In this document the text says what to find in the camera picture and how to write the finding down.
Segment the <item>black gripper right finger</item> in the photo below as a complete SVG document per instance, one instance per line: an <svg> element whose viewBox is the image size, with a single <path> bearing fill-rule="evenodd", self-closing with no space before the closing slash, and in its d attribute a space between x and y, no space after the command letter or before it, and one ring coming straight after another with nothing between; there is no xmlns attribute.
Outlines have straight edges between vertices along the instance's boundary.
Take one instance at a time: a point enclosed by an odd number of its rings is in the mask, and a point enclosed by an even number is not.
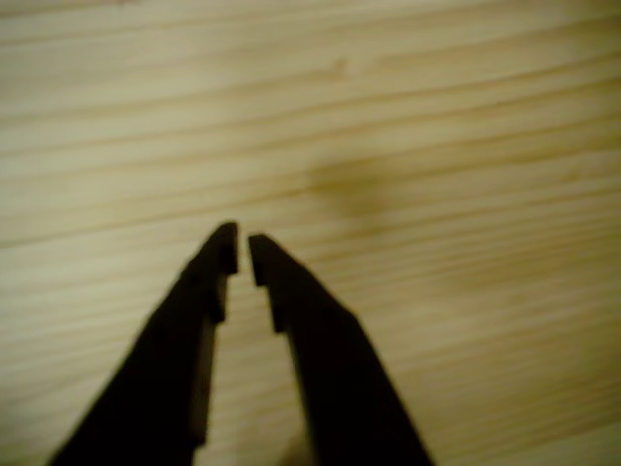
<svg viewBox="0 0 621 466"><path fill-rule="evenodd" d="M395 387L354 314L281 245L248 239L254 279L285 335L319 465L430 465Z"/></svg>

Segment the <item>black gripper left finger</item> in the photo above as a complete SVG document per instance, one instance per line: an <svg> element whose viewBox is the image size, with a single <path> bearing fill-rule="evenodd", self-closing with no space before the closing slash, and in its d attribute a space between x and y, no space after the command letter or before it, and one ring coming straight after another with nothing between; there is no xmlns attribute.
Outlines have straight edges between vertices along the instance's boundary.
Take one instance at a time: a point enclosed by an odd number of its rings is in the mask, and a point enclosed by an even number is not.
<svg viewBox="0 0 621 466"><path fill-rule="evenodd" d="M147 320L53 465L190 465L207 440L217 326L238 271L238 226L219 225Z"/></svg>

